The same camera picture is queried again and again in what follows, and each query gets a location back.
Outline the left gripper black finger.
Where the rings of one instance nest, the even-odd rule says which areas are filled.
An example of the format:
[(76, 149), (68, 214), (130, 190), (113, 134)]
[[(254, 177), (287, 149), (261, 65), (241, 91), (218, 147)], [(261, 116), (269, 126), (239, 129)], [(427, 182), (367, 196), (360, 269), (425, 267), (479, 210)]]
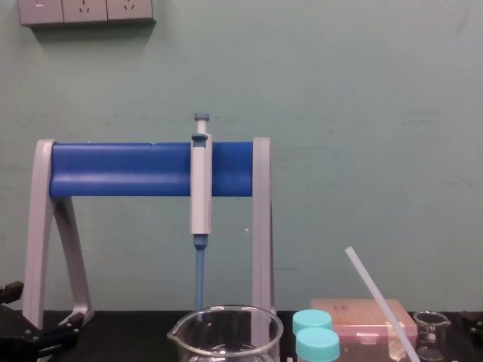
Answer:
[(1, 361), (37, 361), (76, 347), (80, 314), (50, 330), (39, 329), (20, 311), (1, 306)]
[(24, 283), (21, 281), (15, 281), (1, 287), (0, 303), (2, 305), (8, 305), (20, 300), (23, 294), (23, 287)]

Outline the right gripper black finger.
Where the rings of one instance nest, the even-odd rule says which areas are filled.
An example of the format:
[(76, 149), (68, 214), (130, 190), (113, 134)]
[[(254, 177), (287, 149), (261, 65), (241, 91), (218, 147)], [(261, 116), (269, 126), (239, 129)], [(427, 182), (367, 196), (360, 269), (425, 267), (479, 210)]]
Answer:
[(463, 311), (461, 319), (462, 324), (471, 334), (482, 334), (481, 311)]

